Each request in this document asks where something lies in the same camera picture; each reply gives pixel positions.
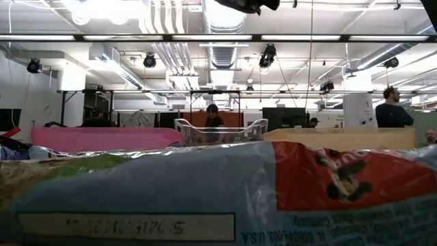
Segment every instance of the ceiling beam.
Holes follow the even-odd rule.
[[[0,33],[0,42],[239,42],[239,43],[411,43],[435,44],[437,35],[385,34],[53,34]]]

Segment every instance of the pink surface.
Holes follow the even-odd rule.
[[[157,150],[182,143],[182,134],[171,128],[35,127],[31,138],[33,145],[59,152]]]

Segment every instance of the man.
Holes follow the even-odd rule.
[[[379,128],[403,128],[412,126],[414,120],[404,108],[396,106],[399,102],[399,92],[394,87],[384,90],[385,103],[376,107],[376,121]]]
[[[308,128],[315,128],[319,124],[319,120],[317,118],[311,118],[309,120],[309,126]]]
[[[99,109],[93,110],[93,118],[86,120],[81,127],[112,127],[113,124],[104,118],[103,112]]]
[[[428,130],[425,132],[426,142],[421,144],[421,147],[430,146],[433,144],[437,144],[436,142],[436,133],[433,130]]]
[[[208,114],[208,117],[206,118],[205,127],[224,127],[223,120],[219,116],[219,108],[215,104],[211,104],[206,108],[206,113]],[[213,143],[221,143],[223,140],[223,135],[217,133],[218,130],[216,129],[208,129],[206,130],[208,133],[206,135],[206,139],[209,144]]]

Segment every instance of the ceiling light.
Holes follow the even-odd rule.
[[[118,93],[118,94],[137,94],[137,93],[143,93],[142,91],[140,91],[140,90],[135,90],[135,91],[132,91],[132,90],[115,90],[114,91],[114,93]]]
[[[173,35],[173,40],[227,41],[227,40],[251,40],[251,39],[252,39],[252,35],[238,35],[238,34]]]
[[[303,41],[303,40],[339,40],[340,35],[262,35],[261,40],[272,41]]]
[[[247,48],[249,47],[248,44],[199,44],[199,47],[201,48]]]
[[[73,35],[0,35],[0,41],[24,41],[24,40],[38,40],[38,41],[73,41]]]
[[[189,94],[190,91],[189,90],[173,90],[173,91],[169,91],[169,90],[152,90],[150,92],[153,93],[162,93],[162,94]]]
[[[409,35],[409,36],[350,36],[350,41],[388,41],[388,40],[399,40],[399,41],[424,41],[427,40],[429,36],[419,36],[419,35]]]
[[[83,36],[83,39],[89,41],[162,41],[163,37],[161,35],[85,35]]]
[[[109,19],[114,25],[124,25],[128,22],[127,18],[123,18],[123,16],[118,16],[118,17],[111,17]]]

